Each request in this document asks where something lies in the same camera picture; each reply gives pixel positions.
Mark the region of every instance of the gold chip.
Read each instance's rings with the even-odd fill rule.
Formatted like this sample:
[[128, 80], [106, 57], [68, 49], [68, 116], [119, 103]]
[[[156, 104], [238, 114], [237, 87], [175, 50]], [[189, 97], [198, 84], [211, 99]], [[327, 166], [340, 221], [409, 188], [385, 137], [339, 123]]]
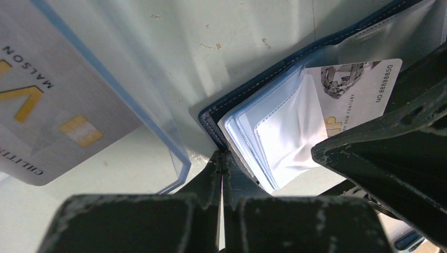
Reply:
[[83, 148], [102, 137], [102, 133], [81, 115], [65, 122], [59, 129]]

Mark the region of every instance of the white card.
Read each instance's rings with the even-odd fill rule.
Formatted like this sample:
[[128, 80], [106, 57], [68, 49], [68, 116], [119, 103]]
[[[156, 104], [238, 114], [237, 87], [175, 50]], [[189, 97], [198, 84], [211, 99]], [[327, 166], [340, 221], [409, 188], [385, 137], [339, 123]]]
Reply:
[[41, 186], [142, 125], [32, 3], [1, 7], [0, 171]]
[[391, 59], [308, 68], [327, 135], [334, 136], [382, 116], [401, 66], [402, 60]]

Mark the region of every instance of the white surface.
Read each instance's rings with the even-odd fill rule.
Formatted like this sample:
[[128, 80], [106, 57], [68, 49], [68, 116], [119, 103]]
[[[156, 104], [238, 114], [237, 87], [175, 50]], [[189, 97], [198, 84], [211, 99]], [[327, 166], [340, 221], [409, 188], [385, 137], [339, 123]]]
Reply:
[[[50, 2], [72, 18], [83, 13], [85, 4]], [[201, 109], [315, 38], [359, 21], [383, 2], [390, 0], [108, 1], [129, 20], [148, 52], [152, 79], [167, 96], [193, 163], [188, 180], [216, 149], [197, 123]], [[84, 29], [87, 35], [97, 34]], [[28, 186], [11, 177], [2, 180], [0, 252], [35, 251], [53, 213], [73, 193], [161, 190], [173, 173], [170, 161], [163, 167], [164, 152], [148, 130], [138, 129], [46, 186]], [[313, 196], [342, 180], [317, 168], [274, 195]]]

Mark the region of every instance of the wallet stitching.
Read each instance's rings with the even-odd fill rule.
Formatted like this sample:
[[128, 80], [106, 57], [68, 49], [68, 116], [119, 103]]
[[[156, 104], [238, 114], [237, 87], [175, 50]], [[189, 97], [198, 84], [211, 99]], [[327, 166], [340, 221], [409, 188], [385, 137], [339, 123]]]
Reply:
[[360, 36], [360, 35], [362, 35], [362, 34], [368, 32], [368, 31], [371, 31], [372, 29], [374, 29], [374, 28], [376, 28], [376, 27], [378, 27], [378, 26], [380, 26], [380, 25], [382, 25], [382, 24], [384, 24], [384, 23], [387, 23], [387, 22], [393, 20], [394, 18], [395, 18], [395, 17], [390, 17], [390, 18], [387, 18], [387, 19], [385, 19], [385, 20], [383, 20], [383, 21], [380, 21], [380, 22], [378, 22], [377, 24], [375, 24], [375, 25], [373, 25], [373, 26], [371, 26], [371, 27], [368, 27], [367, 29], [365, 29], [365, 30], [363, 30], [363, 31], [361, 31], [361, 32], [358, 32], [357, 34], [355, 34], [355, 36], [358, 37], [358, 36]]
[[[277, 74], [278, 72], [282, 71], [283, 69], [285, 69], [286, 67], [288, 67], [290, 64], [292, 64], [292, 62], [294, 62], [294, 61], [296, 61], [297, 59], [301, 58], [303, 55], [309, 54], [309, 53], [311, 53], [311, 52], [313, 52], [313, 51], [315, 51], [315, 50], [317, 50], [317, 49], [319, 49], [319, 48], [321, 48], [321, 47], [327, 45], [328, 43], [330, 43], [330, 42], [332, 42], [332, 41], [334, 41], [334, 40], [337, 40], [337, 39], [339, 39], [339, 38], [343, 38], [343, 37], [345, 37], [345, 36], [351, 36], [351, 35], [353, 35], [356, 31], [361, 31], [361, 30], [363, 30], [365, 27], [368, 27], [369, 25], [373, 24], [374, 22], [376, 22], [376, 21], [379, 20], [380, 18], [384, 17], [385, 15], [389, 14], [389, 13], [392, 12], [393, 10], [395, 10], [395, 9], [397, 9], [397, 8], [399, 8], [399, 7], [401, 7], [401, 6], [402, 6], [403, 4], [405, 4], [405, 3], [406, 3], [406, 1], [403, 1], [403, 2], [402, 2], [401, 4], [399, 4], [398, 6], [395, 6], [394, 8], [392, 8], [391, 10], [389, 10], [388, 12], [384, 13], [383, 15], [381, 15], [381, 16], [378, 17], [378, 18], [376, 18], [375, 20], [369, 22], [368, 24], [362, 26], [361, 28], [355, 29], [355, 30], [353, 30], [353, 31], [351, 31], [351, 32], [349, 32], [349, 33], [347, 33], [347, 34], [343, 34], [343, 35], [341, 35], [341, 36], [339, 36], [339, 37], [337, 37], [337, 38], [333, 38], [332, 40], [327, 41], [327, 42], [325, 42], [325, 43], [323, 43], [323, 44], [321, 44], [321, 45], [319, 45], [319, 46], [315, 46], [315, 47], [311, 48], [311, 49], [308, 50], [306, 53], [303, 53], [303, 54], [301, 54], [300, 56], [296, 57], [295, 59], [291, 60], [290, 62], [286, 63], [286, 65], [285, 65], [284, 67], [280, 68], [280, 69], [279, 69], [278, 71], [276, 71], [275, 73], [271, 74], [270, 76], [266, 77], [266, 78], [263, 79], [262, 81], [258, 82], [256, 85], [254, 85], [254, 86], [252, 86], [251, 88], [249, 88], [248, 90], [244, 91], [242, 94], [239, 94], [238, 96], [232, 98], [230, 101], [228, 101], [228, 102], [226, 102], [225, 104], [221, 105], [219, 108], [216, 108], [215, 110], [210, 110], [210, 114], [209, 114], [209, 116], [207, 116], [207, 118], [210, 118], [211, 115], [212, 115], [213, 113], [217, 112], [220, 108], [224, 107], [225, 105], [227, 105], [227, 104], [230, 103], [231, 101], [233, 101], [233, 100], [235, 100], [236, 98], [238, 98], [238, 97], [244, 95], [245, 93], [247, 93], [247, 92], [249, 92], [251, 89], [257, 87], [259, 84], [261, 84], [262, 82], [266, 81], [267, 79], [269, 79], [269, 78], [272, 77], [273, 75], [275, 75], [275, 74]], [[212, 135], [218, 140], [218, 142], [219, 142], [221, 145], [223, 145], [222, 142], [219, 140], [218, 135], [217, 135], [217, 133], [215, 132], [215, 130], [214, 130], [213, 128], [210, 127], [210, 125], [209, 125], [209, 123], [208, 123], [207, 121], [205, 121], [205, 122], [206, 122], [206, 124], [207, 124], [209, 130], [212, 132]]]

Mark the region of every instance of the blue leather wallet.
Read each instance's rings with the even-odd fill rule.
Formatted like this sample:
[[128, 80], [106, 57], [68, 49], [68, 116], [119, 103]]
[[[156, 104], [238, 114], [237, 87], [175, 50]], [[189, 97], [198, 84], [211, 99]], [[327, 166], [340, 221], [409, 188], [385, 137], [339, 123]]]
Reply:
[[376, 24], [379, 24], [383, 20], [397, 13], [400, 13], [420, 2], [423, 2], [423, 0], [395, 0], [387, 4], [377, 12], [373, 13], [369, 17], [356, 23], [355, 25], [352, 25], [342, 31], [321, 38], [320, 40], [309, 44], [303, 49], [293, 53], [282, 61], [271, 66], [270, 68], [255, 76], [240, 87], [229, 92], [211, 105], [207, 106], [199, 113], [199, 122], [211, 136], [219, 149], [228, 149], [228, 142], [224, 137], [222, 131], [217, 126], [217, 123], [232, 108], [237, 106], [245, 99], [249, 98], [251, 95], [253, 95], [256, 91], [261, 89], [274, 78], [285, 73], [293, 65], [294, 62], [302, 59], [309, 53], [314, 52], [324, 46], [337, 45], [351, 35], [354, 35], [360, 31], [368, 30], [370, 29], [370, 27], [374, 27]]

